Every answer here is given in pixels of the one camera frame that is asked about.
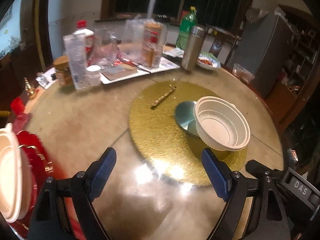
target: small white jar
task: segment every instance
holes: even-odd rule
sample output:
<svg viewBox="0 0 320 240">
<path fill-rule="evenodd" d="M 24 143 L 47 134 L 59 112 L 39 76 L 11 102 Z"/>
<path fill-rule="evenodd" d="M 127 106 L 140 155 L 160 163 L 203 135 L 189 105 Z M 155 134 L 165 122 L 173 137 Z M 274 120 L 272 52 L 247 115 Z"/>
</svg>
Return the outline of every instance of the small white jar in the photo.
<svg viewBox="0 0 320 240">
<path fill-rule="evenodd" d="M 86 74 L 91 86 L 98 86 L 101 84 L 100 70 L 101 68 L 98 65 L 91 65 L 87 67 Z"/>
</svg>

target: green bottle label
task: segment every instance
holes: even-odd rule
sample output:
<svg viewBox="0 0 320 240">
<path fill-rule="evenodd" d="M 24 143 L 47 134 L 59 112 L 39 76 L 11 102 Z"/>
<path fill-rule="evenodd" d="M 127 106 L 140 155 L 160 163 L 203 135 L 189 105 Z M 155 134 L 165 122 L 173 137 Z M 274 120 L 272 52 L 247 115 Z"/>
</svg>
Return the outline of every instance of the green bottle label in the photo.
<svg viewBox="0 0 320 240">
<path fill-rule="evenodd" d="M 187 32 L 189 33 L 191 28 L 196 25 L 194 22 L 190 22 L 188 20 L 183 20 L 181 22 L 181 26 L 180 26 L 180 29 L 179 31 L 182 31 L 182 32 Z"/>
</svg>

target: brown jar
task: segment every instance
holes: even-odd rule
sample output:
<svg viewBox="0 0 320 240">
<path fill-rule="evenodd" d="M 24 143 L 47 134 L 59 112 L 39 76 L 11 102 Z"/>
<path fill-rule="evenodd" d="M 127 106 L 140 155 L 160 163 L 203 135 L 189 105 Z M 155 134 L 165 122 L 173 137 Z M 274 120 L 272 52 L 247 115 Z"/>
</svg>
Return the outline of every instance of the brown jar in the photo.
<svg viewBox="0 0 320 240">
<path fill-rule="evenodd" d="M 56 69 L 56 77 L 58 79 L 59 85 L 62 87 L 67 87 L 73 85 L 71 72 L 69 69 L 69 58 L 67 55 L 58 57 L 53 65 Z"/>
</svg>

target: blue gripper pad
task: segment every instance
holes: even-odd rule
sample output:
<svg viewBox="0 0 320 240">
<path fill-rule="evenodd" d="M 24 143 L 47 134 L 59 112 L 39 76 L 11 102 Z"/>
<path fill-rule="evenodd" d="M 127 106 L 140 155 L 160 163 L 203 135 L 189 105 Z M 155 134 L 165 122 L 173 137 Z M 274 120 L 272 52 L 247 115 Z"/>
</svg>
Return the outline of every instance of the blue gripper pad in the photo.
<svg viewBox="0 0 320 240">
<path fill-rule="evenodd" d="M 227 202 L 232 186 L 231 170 L 224 162 L 219 161 L 209 148 L 202 151 L 201 162 L 217 196 Z"/>
<path fill-rule="evenodd" d="M 116 151 L 109 147 L 96 162 L 93 162 L 87 169 L 87 180 L 90 182 L 88 199 L 92 202 L 100 197 L 104 186 L 116 164 Z"/>
</svg>

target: gold circular mat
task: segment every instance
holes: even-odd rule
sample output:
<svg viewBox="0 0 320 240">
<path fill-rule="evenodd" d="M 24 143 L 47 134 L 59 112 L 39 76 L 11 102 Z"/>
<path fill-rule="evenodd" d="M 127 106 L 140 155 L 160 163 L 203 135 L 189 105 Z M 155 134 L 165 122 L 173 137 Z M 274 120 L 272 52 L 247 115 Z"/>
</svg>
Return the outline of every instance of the gold circular mat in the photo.
<svg viewBox="0 0 320 240">
<path fill-rule="evenodd" d="M 151 104 L 170 89 L 177 90 L 155 109 Z M 145 88 L 132 102 L 129 125 L 133 141 L 141 155 L 160 173 L 180 182 L 210 185 L 201 163 L 201 152 L 208 146 L 183 131 L 175 122 L 174 111 L 183 101 L 197 101 L 204 96 L 218 96 L 212 91 L 182 81 L 166 81 Z M 236 152 L 213 150 L 219 160 L 232 171 L 239 170 L 246 158 L 247 148 Z"/>
</svg>

